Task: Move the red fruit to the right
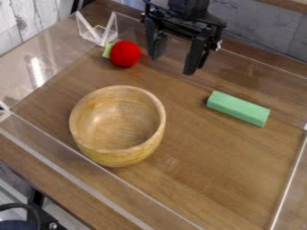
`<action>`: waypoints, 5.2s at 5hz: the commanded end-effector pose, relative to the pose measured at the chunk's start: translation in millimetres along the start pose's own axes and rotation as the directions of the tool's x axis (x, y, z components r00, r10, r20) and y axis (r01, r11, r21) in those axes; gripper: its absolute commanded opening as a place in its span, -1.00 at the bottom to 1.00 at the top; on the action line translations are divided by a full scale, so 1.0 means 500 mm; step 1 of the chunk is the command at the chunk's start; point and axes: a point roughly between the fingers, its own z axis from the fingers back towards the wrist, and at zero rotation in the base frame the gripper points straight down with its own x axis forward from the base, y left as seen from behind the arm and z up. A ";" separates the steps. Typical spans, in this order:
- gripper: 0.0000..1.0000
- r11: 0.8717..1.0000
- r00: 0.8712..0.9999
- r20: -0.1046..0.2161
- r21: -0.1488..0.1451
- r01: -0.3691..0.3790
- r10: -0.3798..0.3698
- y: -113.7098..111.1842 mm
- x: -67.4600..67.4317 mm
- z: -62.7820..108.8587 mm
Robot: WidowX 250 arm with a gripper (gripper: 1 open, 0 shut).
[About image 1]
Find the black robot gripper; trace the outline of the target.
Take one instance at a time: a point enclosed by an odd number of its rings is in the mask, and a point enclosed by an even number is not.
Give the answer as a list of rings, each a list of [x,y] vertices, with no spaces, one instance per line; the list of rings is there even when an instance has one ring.
[[[227,23],[209,13],[209,0],[143,0],[143,2],[145,4],[143,23],[151,59],[157,60],[165,52],[168,37],[164,32],[192,40],[183,68],[183,73],[192,75],[207,61],[208,41],[220,41]]]

